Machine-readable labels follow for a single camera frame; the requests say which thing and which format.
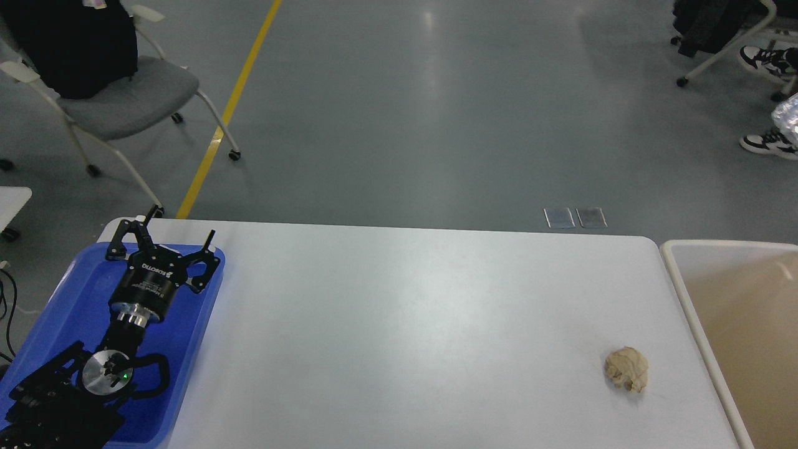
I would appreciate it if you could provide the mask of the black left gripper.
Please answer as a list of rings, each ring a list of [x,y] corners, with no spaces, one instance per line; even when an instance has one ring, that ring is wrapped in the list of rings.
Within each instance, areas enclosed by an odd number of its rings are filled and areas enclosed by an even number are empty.
[[[124,219],[119,222],[106,248],[106,261],[127,259],[127,270],[108,300],[112,318],[135,324],[162,323],[180,288],[193,294],[202,293],[213,278],[221,259],[217,258],[212,229],[203,246],[196,252],[182,254],[155,245],[148,230],[148,218]],[[128,257],[123,239],[132,234],[137,252]]]

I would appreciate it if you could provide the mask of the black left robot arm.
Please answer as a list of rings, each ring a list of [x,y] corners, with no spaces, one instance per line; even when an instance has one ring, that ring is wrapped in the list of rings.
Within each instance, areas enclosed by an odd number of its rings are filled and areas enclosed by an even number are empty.
[[[3,448],[156,448],[175,424],[223,278],[211,242],[119,222],[69,266],[2,379]]]

